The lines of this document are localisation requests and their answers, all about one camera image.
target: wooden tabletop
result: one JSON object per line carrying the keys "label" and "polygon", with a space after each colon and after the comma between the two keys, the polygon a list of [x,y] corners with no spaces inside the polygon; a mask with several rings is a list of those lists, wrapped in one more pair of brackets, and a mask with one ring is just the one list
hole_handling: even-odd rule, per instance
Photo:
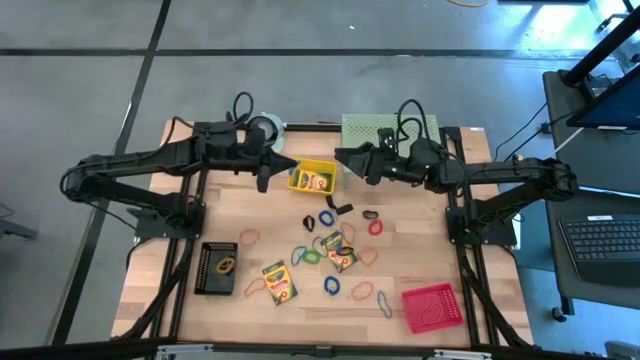
{"label": "wooden tabletop", "polygon": [[[188,137],[191,130],[177,124],[173,140]],[[484,130],[463,128],[463,145],[467,162],[490,161]],[[283,154],[290,157],[334,161],[334,148],[340,146],[340,133],[287,132]],[[324,196],[305,194],[286,187],[287,174],[273,177],[266,194],[256,190],[256,179],[248,174],[212,171],[208,175],[204,200],[206,222],[196,242],[185,297],[181,341],[239,343],[388,345],[388,346],[470,346],[466,324],[454,328],[414,335],[402,310],[402,291],[440,283],[451,283],[464,315],[464,299],[455,249],[448,241],[444,209],[445,195],[423,188],[412,188],[386,179],[369,186],[353,174],[343,173],[336,180],[334,200],[338,206],[351,203],[354,211],[340,215],[327,228],[316,223],[313,233],[302,219],[327,209]],[[159,193],[179,191],[181,178],[165,174],[152,177],[150,189]],[[191,193],[196,181],[192,181]],[[483,199],[498,193],[495,185],[473,186],[474,198]],[[384,222],[384,232],[371,236],[362,211],[375,210]],[[349,222],[357,229],[354,248],[375,247],[378,259],[370,267],[358,262],[341,274],[322,259],[318,265],[301,262],[293,267],[291,251],[298,245],[310,246],[316,236],[339,231],[340,223]],[[239,246],[235,288],[231,296],[195,295],[194,278],[203,241],[237,242],[240,233],[253,228],[260,240],[252,246]],[[167,251],[167,239],[154,239],[137,249],[127,273],[113,335],[128,330],[158,291]],[[518,274],[513,258],[504,249],[484,246],[491,295],[506,319],[525,340],[532,336],[525,311]],[[261,270],[284,260],[298,296],[276,306],[267,290],[244,296],[245,288],[261,277]],[[341,290],[335,296],[325,293],[328,275],[336,276]],[[351,298],[351,289],[362,281],[374,284],[373,295],[362,301]],[[378,308],[375,294],[386,293],[393,309],[391,319]],[[488,342],[484,315],[475,299],[480,337]],[[168,333],[173,296],[167,302],[161,334]]]}

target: gray floor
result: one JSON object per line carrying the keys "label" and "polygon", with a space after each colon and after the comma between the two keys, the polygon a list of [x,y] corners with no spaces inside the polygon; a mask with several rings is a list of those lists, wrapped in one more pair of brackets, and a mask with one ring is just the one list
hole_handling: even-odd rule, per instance
{"label": "gray floor", "polygon": [[[0,47],[145,48],[160,3],[0,0]],[[182,0],[171,6],[160,47],[589,49],[598,41],[592,32],[596,25],[587,5],[491,1],[466,9],[444,0],[286,5]],[[46,341],[89,216],[86,206],[59,194],[59,176],[82,157],[113,150],[141,61],[0,57],[0,152],[5,155],[0,202],[40,230],[35,241],[5,237],[0,242],[0,348]],[[573,64],[557,59],[156,58],[127,151],[157,146],[164,122],[173,115],[222,119],[241,90],[254,95],[257,111],[287,122],[389,113],[415,97],[441,125],[485,127],[493,150],[545,102],[542,73]],[[607,61],[597,72],[619,75],[620,68]],[[545,120],[543,113],[534,123]],[[534,131],[532,125],[501,155]],[[544,157],[551,150],[551,139],[541,136],[523,152]],[[148,178],[129,181],[145,186]],[[121,206],[111,209],[123,213]],[[107,218],[70,341],[108,338],[131,238],[130,230]],[[558,324],[546,316],[558,305],[553,273],[521,269],[520,275],[534,338],[542,347],[603,352],[606,340],[640,343],[639,311],[577,302],[578,316]]]}

